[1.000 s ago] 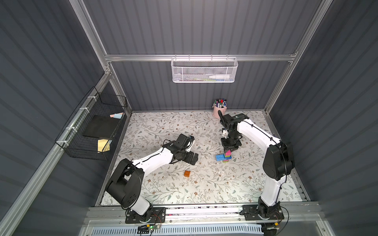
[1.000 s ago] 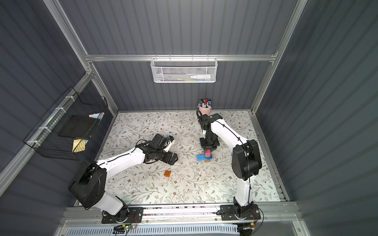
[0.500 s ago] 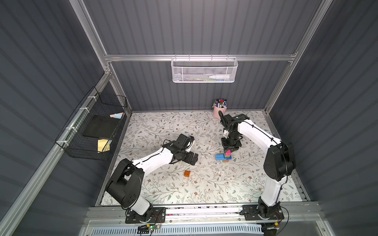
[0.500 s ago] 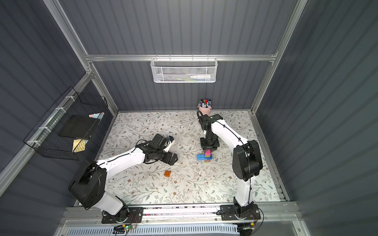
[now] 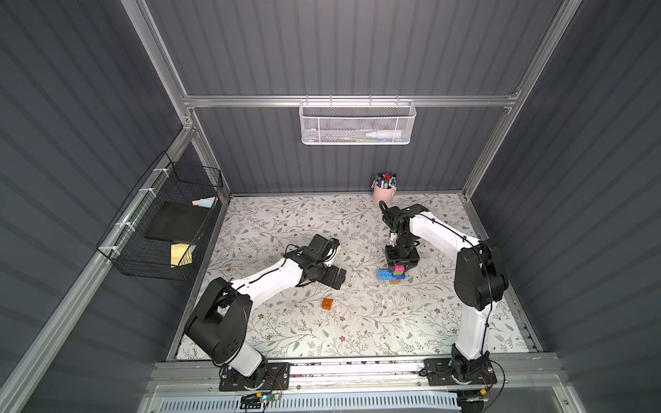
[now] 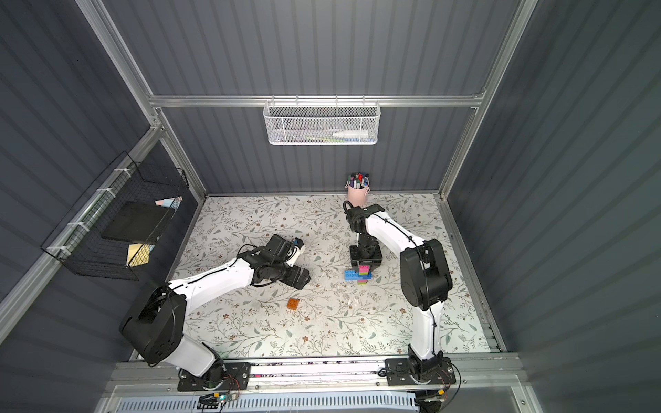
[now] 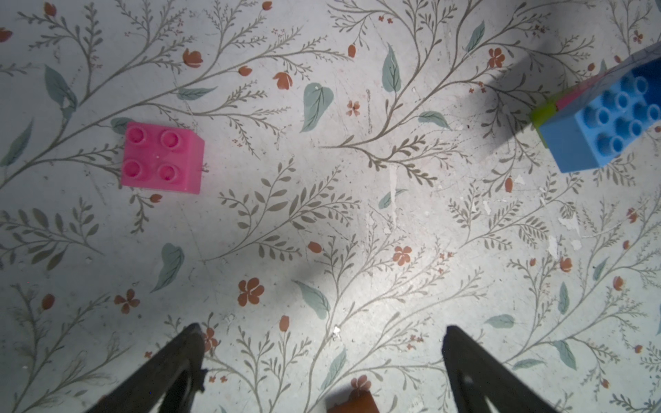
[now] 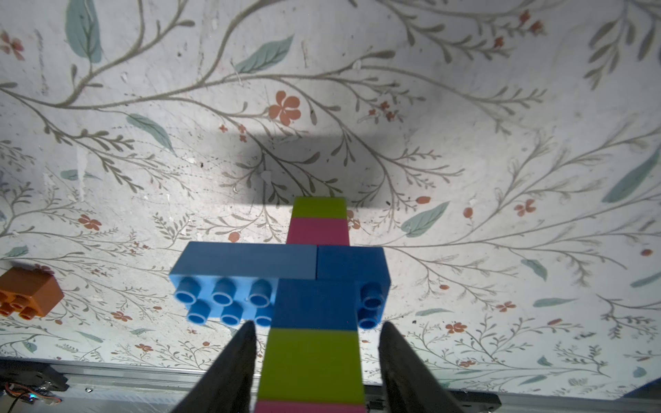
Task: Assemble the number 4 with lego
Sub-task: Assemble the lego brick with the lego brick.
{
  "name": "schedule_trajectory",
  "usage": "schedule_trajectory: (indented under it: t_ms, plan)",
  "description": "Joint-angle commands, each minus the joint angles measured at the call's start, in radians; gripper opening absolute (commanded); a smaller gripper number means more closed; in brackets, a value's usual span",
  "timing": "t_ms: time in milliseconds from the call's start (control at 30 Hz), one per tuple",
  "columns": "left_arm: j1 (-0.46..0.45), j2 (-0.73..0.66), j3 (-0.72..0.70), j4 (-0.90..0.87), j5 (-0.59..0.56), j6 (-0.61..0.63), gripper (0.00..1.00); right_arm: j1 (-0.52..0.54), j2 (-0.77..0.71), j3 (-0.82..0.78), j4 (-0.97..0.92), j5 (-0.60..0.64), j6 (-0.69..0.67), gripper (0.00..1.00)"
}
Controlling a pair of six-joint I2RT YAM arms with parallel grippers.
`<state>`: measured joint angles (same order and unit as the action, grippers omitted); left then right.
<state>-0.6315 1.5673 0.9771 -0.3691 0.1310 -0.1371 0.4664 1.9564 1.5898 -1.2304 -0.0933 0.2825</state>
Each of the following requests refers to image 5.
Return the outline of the light blue long lego brick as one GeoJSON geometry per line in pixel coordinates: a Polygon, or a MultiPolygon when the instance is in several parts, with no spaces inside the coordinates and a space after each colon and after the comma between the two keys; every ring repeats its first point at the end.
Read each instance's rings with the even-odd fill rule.
{"type": "Polygon", "coordinates": [[[377,275],[378,275],[378,280],[383,280],[384,282],[390,282],[391,280],[404,280],[406,278],[406,277],[396,278],[394,277],[394,273],[387,269],[380,269],[377,272],[377,275]]]}

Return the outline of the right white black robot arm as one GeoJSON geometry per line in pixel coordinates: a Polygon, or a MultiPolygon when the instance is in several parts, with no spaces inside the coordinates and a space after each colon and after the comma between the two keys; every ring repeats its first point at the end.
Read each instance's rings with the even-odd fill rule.
{"type": "Polygon", "coordinates": [[[461,325],[451,348],[449,371],[456,382],[470,383],[491,366],[487,332],[497,303],[510,286],[499,246],[454,229],[419,204],[398,208],[382,201],[379,208],[390,232],[385,253],[393,275],[418,266],[420,240],[454,260],[453,285],[461,301],[461,325]]]}

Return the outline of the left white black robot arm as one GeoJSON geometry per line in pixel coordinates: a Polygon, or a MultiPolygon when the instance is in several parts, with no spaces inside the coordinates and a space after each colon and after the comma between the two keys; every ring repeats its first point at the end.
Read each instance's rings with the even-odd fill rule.
{"type": "Polygon", "coordinates": [[[333,264],[338,239],[316,235],[307,246],[286,251],[275,264],[243,279],[212,280],[184,326],[184,334],[212,362],[260,382],[268,361],[247,342],[251,312],[285,290],[321,283],[340,289],[346,271],[333,264]]]}

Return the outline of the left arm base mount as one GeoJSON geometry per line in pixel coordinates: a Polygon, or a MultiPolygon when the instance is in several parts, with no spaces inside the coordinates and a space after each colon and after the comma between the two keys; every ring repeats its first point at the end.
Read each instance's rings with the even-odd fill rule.
{"type": "Polygon", "coordinates": [[[291,364],[263,361],[250,375],[242,375],[228,365],[220,370],[220,392],[284,391],[288,389],[291,364]]]}

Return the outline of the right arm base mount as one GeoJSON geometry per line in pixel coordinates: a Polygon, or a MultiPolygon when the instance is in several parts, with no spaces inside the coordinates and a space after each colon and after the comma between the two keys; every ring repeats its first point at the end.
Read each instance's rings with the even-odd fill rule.
{"type": "Polygon", "coordinates": [[[450,357],[428,358],[418,375],[428,380],[429,385],[482,385],[491,388],[497,384],[497,376],[490,361],[450,357]]]}

